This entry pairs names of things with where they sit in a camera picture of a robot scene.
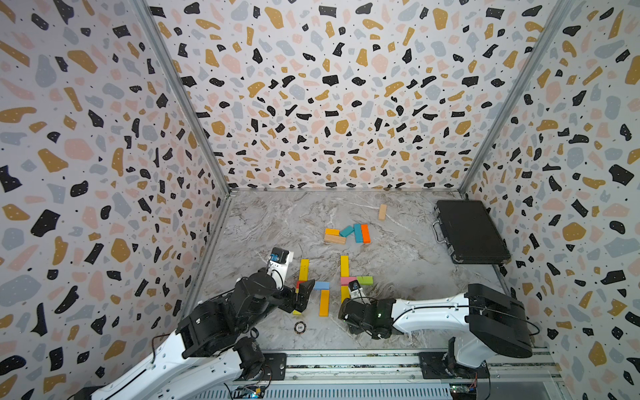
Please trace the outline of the orange block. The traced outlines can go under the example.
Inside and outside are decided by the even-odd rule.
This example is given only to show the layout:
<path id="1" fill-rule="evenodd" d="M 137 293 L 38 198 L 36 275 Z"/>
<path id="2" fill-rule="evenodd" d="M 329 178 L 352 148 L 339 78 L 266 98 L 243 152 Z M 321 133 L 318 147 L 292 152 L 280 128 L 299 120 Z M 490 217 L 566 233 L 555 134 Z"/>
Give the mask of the orange block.
<path id="1" fill-rule="evenodd" d="M 361 228 L 361 233 L 362 233 L 362 237 L 363 237 L 363 243 L 371 243 L 371 238 L 370 238 L 368 225 L 361 224 L 360 228 Z"/>

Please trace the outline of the pink block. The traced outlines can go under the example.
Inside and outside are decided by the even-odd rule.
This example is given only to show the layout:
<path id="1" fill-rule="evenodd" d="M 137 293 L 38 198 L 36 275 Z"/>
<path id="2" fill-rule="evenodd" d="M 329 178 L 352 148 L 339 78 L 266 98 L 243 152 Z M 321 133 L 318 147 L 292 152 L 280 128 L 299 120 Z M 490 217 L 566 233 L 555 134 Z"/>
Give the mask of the pink block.
<path id="1" fill-rule="evenodd" d="M 341 277 L 341 285 L 348 286 L 352 281 L 357 281 L 355 277 Z"/>

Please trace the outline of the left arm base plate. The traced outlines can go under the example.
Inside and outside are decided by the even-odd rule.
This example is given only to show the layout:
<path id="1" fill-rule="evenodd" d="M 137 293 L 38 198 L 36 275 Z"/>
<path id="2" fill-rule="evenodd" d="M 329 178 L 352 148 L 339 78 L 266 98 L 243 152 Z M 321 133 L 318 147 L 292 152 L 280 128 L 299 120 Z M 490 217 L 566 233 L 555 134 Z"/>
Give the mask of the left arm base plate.
<path id="1" fill-rule="evenodd" d="M 283 381 L 285 379 L 288 355 L 286 353 L 265 353 L 265 361 L 251 380 L 260 382 Z"/>

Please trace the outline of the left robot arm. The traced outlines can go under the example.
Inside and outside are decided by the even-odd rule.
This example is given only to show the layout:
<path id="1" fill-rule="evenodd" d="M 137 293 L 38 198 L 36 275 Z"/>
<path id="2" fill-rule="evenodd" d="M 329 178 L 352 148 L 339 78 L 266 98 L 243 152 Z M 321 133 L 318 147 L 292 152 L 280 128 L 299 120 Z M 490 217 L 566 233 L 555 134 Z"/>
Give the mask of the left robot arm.
<path id="1" fill-rule="evenodd" d="M 151 355 L 105 386 L 80 389 L 76 399 L 182 399 L 211 386 L 263 376 L 265 356 L 252 335 L 271 311 L 302 312 L 315 281 L 297 288 L 261 268 L 234 289 L 200 303 Z"/>

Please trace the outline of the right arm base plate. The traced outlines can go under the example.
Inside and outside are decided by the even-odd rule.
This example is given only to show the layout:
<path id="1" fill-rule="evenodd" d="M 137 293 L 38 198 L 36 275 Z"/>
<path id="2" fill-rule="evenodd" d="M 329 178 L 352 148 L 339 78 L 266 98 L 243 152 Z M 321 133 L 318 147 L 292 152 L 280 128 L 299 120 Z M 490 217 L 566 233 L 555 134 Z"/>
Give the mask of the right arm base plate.
<path id="1" fill-rule="evenodd" d="M 421 352 L 418 354 L 418 366 L 423 379 L 475 379 L 489 378 L 486 363 L 479 368 L 469 368 L 455 362 L 446 352 Z"/>

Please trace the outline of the light blue block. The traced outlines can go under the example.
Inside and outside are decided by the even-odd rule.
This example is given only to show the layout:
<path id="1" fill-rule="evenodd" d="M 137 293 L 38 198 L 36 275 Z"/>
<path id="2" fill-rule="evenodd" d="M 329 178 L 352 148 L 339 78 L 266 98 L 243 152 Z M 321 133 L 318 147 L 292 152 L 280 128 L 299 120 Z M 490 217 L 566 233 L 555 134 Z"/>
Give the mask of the light blue block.
<path id="1" fill-rule="evenodd" d="M 313 287 L 314 290 L 330 290 L 330 283 L 324 281 L 316 281 Z"/>

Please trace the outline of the green block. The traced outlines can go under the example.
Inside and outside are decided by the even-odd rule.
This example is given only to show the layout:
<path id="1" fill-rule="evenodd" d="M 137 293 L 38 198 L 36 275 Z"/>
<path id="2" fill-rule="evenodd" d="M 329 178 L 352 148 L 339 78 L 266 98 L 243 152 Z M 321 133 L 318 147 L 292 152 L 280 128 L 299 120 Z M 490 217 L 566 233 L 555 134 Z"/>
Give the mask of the green block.
<path id="1" fill-rule="evenodd" d="M 363 286 L 373 285 L 373 277 L 371 276 L 360 276 L 357 277 L 357 280 Z"/>

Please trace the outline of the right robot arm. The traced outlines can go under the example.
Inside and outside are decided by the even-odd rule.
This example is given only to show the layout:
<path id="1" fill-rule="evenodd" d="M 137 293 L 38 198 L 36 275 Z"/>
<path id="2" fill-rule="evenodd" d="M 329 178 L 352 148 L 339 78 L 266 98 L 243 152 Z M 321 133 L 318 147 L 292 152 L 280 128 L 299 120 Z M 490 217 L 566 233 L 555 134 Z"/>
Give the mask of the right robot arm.
<path id="1" fill-rule="evenodd" d="M 353 335 L 366 333 L 380 340 L 416 331 L 451 331 L 448 369 L 478 368 L 496 355 L 533 356 L 530 321 L 522 302 L 480 283 L 471 283 L 465 293 L 449 298 L 421 301 L 369 298 L 356 281 L 348 287 L 350 297 L 343 300 L 338 317 Z"/>

